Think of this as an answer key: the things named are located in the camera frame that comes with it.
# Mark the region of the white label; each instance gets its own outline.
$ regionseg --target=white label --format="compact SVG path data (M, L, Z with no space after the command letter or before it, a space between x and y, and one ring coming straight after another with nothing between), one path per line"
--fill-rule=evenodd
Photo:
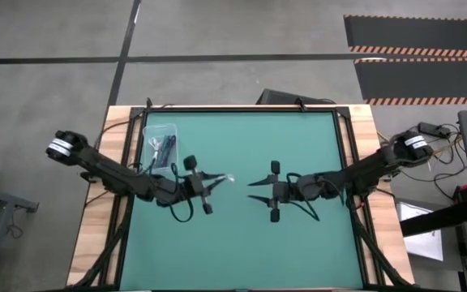
M56 150L57 152L60 152L66 156L70 156L70 151L68 151L67 149L65 148L62 148L61 146L57 145L57 144L54 144L54 143L51 143L48 148L52 148L53 150Z
M420 148L422 146L427 146L428 144L425 141L417 142L416 144L412 145L414 149Z
M70 149L73 148L73 145L67 143L66 141L57 139L57 138L55 138L55 139L52 141L52 143L55 143L55 144L60 145L60 146L63 146L64 148L66 148L66 149L68 149L68 150L70 150Z
M411 144L414 144L414 143L419 142L419 141L424 141L424 140L425 140L425 139L422 138L421 135L415 136L415 137L413 137L413 138L410 138L410 139L406 140L406 141L405 141L405 145L406 145L406 146L410 146Z

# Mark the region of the wooden table frame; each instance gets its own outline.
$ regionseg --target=wooden table frame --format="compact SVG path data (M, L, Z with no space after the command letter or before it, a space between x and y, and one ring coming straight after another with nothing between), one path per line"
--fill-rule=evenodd
M368 105L308 105L309 109L326 109L336 107L342 116L339 117L340 135L343 140L345 162L352 164L353 159L366 157L375 152L379 147L374 121L371 115L371 108ZM218 110L218 109L242 109L242 110L292 110L298 111L298 105L173 105L168 106L168 110ZM142 144L140 129L144 127L144 118L136 118L144 110L144 107L112 106L109 108L105 120L105 128L119 122L130 122L118 127L109 129L101 139L100 151L102 154L120 161L123 165L139 159L139 152L136 149ZM390 186L386 182L381 182L379 188L390 191ZM87 200L90 200L103 192L101 184L92 184L88 190ZM71 269L67 280L68 285L75 284L92 266L96 258L104 249L105 243L109 241L113 230L122 222L124 214L130 217L132 212L132 200L127 203L127 198L114 197L112 194L104 195L89 205L82 217L79 236L75 246L74 256L71 262ZM394 200L390 195L375 191L365 204L365 208L358 210L360 220L366 224L371 236L379 245L380 250L385 254L398 273L407 281L413 282L413 274L409 266L409 259L406 253L405 244L401 234L401 228L396 214ZM107 277L100 277L93 284L104 285L107 280L114 277L121 277L121 269L117 266L123 265L126 240L121 241L114 249L109 262L109 268L103 271ZM375 261L372 258L365 243L357 244L363 249L365 256L362 273L369 283L390 284L390 281L383 276L380 269L376 269Z

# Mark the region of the clear plastic bag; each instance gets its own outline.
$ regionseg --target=clear plastic bag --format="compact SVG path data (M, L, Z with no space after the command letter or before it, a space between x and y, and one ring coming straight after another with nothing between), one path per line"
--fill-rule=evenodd
M178 163L178 130L174 124L147 126L144 128L145 171L164 172Z

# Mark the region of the black metal frame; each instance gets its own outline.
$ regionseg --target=black metal frame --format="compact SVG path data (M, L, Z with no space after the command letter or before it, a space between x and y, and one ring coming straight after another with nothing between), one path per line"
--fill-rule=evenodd
M179 113L188 113L188 112L201 112L201 113L211 113L211 112L301 112L304 109L300 107L258 107L254 105L253 107L166 107L166 108L132 108L131 109L131 114L130 114L130 123L129 126L127 127L127 132L126 132L126 142L124 144L124 149L122 152L122 164L125 165L127 162L127 159L130 154L130 147L131 147L131 139L132 139L132 133L134 129L134 123L137 121L136 118L139 117L138 111L139 110L145 110L144 113L141 115L141 123L140 123L140 131L139 131L139 137L138 137L138 143L136 146L136 152L135 152L135 160L134 163L136 165L139 165L140 161L140 156L141 156L141 148L144 143L144 136L142 135L141 129L143 129L147 125L147 118L148 118L148 113L151 112L179 112ZM347 132L349 133L348 135L348 141L349 141L349 146L351 148L351 155L355 161L358 160L358 150L356 148L356 140L354 138L354 133L353 133L353 127L352 127L352 120L350 117L350 112L348 107L342 107L342 106L337 106L337 107L315 107L315 108L306 108L305 109L308 112L318 112L318 113L332 113L333 116L333 122L335 125L335 133L336 133L336 141L339 146L339 151L340 151L340 157L341 157L341 165L342 167L347 166L347 160L345 158L345 147L344 147L344 141L341 136L341 125L339 118L343 118L345 120L345 126L347 129ZM118 221L118 210L120 209L120 204L121 198L118 198L118 200L114 201L113 208L111 211L111 222L109 223L109 230L108 230L108 237L106 239L106 242L110 240L110 237L113 235L113 230L116 228L117 221ZM131 223L131 214L132 214L132 209L133 209L133 203L134 203L134 196L130 196L127 198L126 202L126 211L124 214L124 217L122 219L122 223L124 224L124 229L125 233L124 236L122 237L120 247L119 247L119 252L118 252L118 264L116 268L116 273L114 277L114 283L113 286L115 288L119 288L121 284L121 279L122 279L122 270L123 270L123 263L125 260L125 255L126 255L126 244L127 244L127 238L129 234L129 226ZM366 218L366 228L369 230L371 237L375 240L375 232L374 232L374 226L372 225L372 220L371 220L371 215L370 215L370 209L368 208L368 204L365 204L366 208L363 209L363 212L365 214ZM363 286L367 286L370 284L369 277L368 277L368 272L366 269L366 261L365 261L365 255L363 253L363 245L362 245L362 240L358 237L357 231L355 230L355 221L353 214L349 212L351 216L351 223L353 226L353 234L354 234L354 242L355 242L355 247L356 247L356 252L358 255L358 263L361 271L361 276L362 276L362 284ZM108 268L104 268L101 272L101 275L107 275ZM379 284L383 284L384 281L380 282L380 278L383 279L383 272L377 262L375 262L375 271L377 275L377 280ZM107 277L102 277L99 279L99 286L106 285Z

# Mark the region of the black mat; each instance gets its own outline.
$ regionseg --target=black mat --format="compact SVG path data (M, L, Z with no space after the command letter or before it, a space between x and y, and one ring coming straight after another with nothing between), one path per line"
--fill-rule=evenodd
M346 15L345 30L353 52L467 57L467 19Z
M467 104L467 58L356 60L371 105Z

